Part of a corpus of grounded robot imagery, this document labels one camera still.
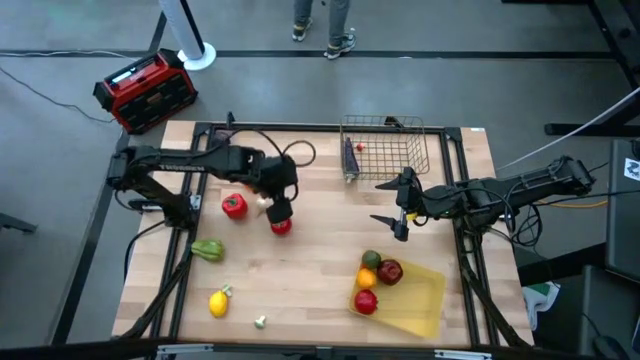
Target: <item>gray cloth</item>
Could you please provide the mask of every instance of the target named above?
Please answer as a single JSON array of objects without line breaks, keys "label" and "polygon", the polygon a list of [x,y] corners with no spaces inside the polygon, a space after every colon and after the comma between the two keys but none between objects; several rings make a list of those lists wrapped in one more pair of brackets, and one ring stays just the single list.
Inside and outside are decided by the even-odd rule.
[{"label": "gray cloth", "polygon": [[[330,0],[329,13],[329,45],[340,46],[344,36],[344,24],[347,22],[350,0]],[[298,26],[305,26],[311,16],[313,0],[295,0],[294,22]]]}]

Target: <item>concrete floor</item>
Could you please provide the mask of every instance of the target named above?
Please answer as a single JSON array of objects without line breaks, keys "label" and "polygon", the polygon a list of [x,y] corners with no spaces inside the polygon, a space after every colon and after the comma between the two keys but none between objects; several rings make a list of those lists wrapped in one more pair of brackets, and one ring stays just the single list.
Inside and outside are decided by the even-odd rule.
[{"label": "concrete floor", "polygon": [[[320,2],[316,24],[299,45],[290,41],[291,0],[189,3],[203,38],[218,50],[325,47],[328,8]],[[153,0],[3,5],[5,49],[145,50],[160,12]],[[359,36],[359,50],[607,49],[582,6],[354,0],[347,28]],[[177,48],[169,29],[161,46]],[[0,66],[16,77],[104,119],[109,114],[92,97],[93,83],[128,63],[0,55]],[[429,125],[486,128],[496,166],[551,141],[543,124],[584,123],[630,91],[616,63],[586,60],[219,58],[192,79],[200,99],[177,119],[223,120],[230,110],[247,122],[338,123],[345,114],[411,114]],[[40,345],[55,326],[120,129],[56,107],[2,74],[0,93],[0,211],[39,225],[33,235],[0,233],[0,347]],[[158,145],[162,133],[158,127],[132,142]],[[499,175],[544,166],[561,154],[595,166],[608,159],[608,146],[609,139],[571,138]],[[606,189],[606,174],[606,168],[596,174],[602,179],[596,190]],[[112,205],[70,342],[104,340],[111,333],[125,247],[139,224],[137,215]],[[555,256],[603,241],[605,212],[544,208],[538,251]]]}]

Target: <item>metal wire basket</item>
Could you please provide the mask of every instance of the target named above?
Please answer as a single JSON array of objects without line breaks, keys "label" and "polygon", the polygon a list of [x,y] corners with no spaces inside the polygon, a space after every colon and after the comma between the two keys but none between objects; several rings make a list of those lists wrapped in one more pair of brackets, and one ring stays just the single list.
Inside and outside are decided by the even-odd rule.
[{"label": "metal wire basket", "polygon": [[429,172],[424,124],[415,116],[346,115],[340,123],[340,156],[348,181],[392,179],[405,166],[417,174]]}]

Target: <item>red power station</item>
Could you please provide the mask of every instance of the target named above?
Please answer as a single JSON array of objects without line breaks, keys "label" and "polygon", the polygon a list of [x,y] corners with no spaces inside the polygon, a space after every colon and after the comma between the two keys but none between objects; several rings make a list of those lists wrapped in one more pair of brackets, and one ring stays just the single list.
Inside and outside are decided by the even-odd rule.
[{"label": "red power station", "polygon": [[138,135],[193,104],[198,92],[176,52],[160,49],[97,82],[93,96],[127,133]]}]

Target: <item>white base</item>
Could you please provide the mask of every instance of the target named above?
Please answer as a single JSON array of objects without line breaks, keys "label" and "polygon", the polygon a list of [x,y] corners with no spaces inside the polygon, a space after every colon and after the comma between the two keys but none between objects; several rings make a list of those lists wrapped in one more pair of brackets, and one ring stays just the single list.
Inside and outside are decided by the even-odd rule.
[{"label": "white base", "polygon": [[189,71],[198,71],[213,64],[216,59],[216,49],[209,43],[204,43],[204,55],[200,59],[187,59],[184,51],[178,52],[178,59],[184,63],[184,68]]}]

